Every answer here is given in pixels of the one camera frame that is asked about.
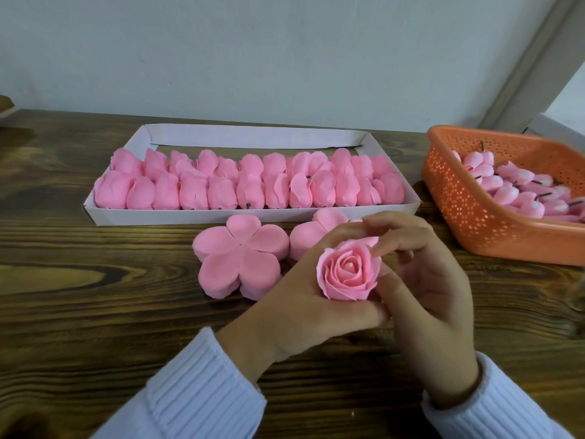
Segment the basket rim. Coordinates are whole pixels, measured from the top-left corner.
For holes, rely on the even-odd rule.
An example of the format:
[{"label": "basket rim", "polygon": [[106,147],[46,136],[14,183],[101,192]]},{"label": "basket rim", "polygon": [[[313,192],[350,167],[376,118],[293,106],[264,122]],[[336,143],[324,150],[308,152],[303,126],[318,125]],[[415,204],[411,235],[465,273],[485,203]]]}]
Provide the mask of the basket rim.
[{"label": "basket rim", "polygon": [[[512,132],[500,132],[452,125],[435,125],[431,126],[427,131],[427,136],[431,141],[431,144],[435,145],[439,153],[443,155],[443,157],[445,158],[445,161],[450,165],[452,169],[455,170],[455,174],[466,185],[469,193],[486,211],[492,213],[496,218],[501,219],[503,221],[506,220],[508,222],[512,221],[517,225],[522,225],[530,229],[536,230],[553,229],[561,233],[562,235],[585,236],[585,224],[583,223],[557,222],[546,219],[535,219],[532,217],[526,217],[523,216],[522,214],[512,212],[506,209],[505,207],[501,206],[500,204],[496,203],[490,196],[490,194],[488,194],[487,191],[484,190],[479,185],[478,182],[474,181],[474,178],[471,176],[468,170],[465,169],[463,163],[457,160],[457,158],[451,152],[450,148],[441,140],[439,132],[442,130],[465,130],[466,132],[471,131],[482,135],[490,134],[507,136],[520,138],[523,140],[538,141],[539,143],[550,143],[552,145],[563,145],[563,143],[546,139],[540,136],[527,136],[524,134],[515,134]],[[569,149],[571,152],[573,152],[576,157],[583,159],[583,163],[585,163],[585,157],[583,155],[581,155],[579,152],[576,152],[573,148],[570,148],[566,145],[563,146]]]}]

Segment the hand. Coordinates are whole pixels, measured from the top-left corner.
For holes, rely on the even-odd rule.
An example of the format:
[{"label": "hand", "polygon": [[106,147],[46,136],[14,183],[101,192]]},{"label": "hand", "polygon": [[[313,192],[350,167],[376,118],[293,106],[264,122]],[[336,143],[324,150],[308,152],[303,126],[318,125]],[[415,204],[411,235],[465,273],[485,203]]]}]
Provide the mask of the hand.
[{"label": "hand", "polygon": [[380,277],[376,290],[388,305],[402,355],[435,405],[463,403],[480,380],[467,275],[423,219],[387,211],[363,222],[370,236],[380,236],[372,255],[398,256],[398,272]]},{"label": "hand", "polygon": [[216,334],[223,350],[249,381],[256,382],[273,362],[388,319],[381,302],[328,300],[317,284],[317,261],[325,248],[366,235],[362,223],[336,227],[308,250],[274,289]]}]

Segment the person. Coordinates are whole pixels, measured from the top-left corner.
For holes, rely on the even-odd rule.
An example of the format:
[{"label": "person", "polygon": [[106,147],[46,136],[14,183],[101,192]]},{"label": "person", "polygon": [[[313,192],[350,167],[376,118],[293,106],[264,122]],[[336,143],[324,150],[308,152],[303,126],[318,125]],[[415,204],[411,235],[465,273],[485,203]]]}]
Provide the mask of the person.
[{"label": "person", "polygon": [[[326,299],[316,265],[325,248],[379,236],[371,254],[396,252],[382,302]],[[401,354],[425,391],[422,410],[443,438],[569,438],[473,344],[467,275],[421,218],[381,212],[326,234],[282,280],[216,334],[204,328],[94,439],[249,438],[266,399],[256,382],[274,362],[327,339],[394,320]]]}]

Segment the orange basket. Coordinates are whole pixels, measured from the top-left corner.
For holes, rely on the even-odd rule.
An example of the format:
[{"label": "orange basket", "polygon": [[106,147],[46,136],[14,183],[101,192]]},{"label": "orange basket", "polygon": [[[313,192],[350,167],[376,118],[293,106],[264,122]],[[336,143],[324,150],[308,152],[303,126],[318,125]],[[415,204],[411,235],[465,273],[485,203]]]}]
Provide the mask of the orange basket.
[{"label": "orange basket", "polygon": [[542,137],[505,132],[433,126],[431,148],[422,168],[427,185],[445,221],[461,245],[483,256],[585,266],[585,224],[533,219],[508,211],[482,189],[457,160],[472,151],[495,155],[495,165],[511,160],[537,174],[549,174],[585,195],[585,157]]}]

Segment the white box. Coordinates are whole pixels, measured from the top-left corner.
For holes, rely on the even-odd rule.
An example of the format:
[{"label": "white box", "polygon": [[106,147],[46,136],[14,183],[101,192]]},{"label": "white box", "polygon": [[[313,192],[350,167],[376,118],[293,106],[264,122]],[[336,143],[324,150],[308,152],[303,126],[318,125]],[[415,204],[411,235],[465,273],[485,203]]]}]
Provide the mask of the white box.
[{"label": "white box", "polygon": [[[301,127],[174,125],[159,123],[143,125],[124,147],[144,160],[146,149],[156,150],[159,145],[202,148],[264,148],[317,150],[328,147],[354,147],[360,155],[373,157],[385,154],[376,139],[365,131],[316,129]],[[398,168],[392,162],[395,171]],[[402,211],[414,214],[420,198],[399,173],[404,186],[404,204],[376,206],[341,206],[337,209],[348,219],[359,219],[380,211]],[[83,204],[96,225],[183,225],[187,223],[225,223],[230,215],[254,214],[262,222],[302,222],[311,220],[317,208],[301,209],[211,209],[208,211],[143,211],[135,209],[102,209],[94,202],[90,192]]]}]

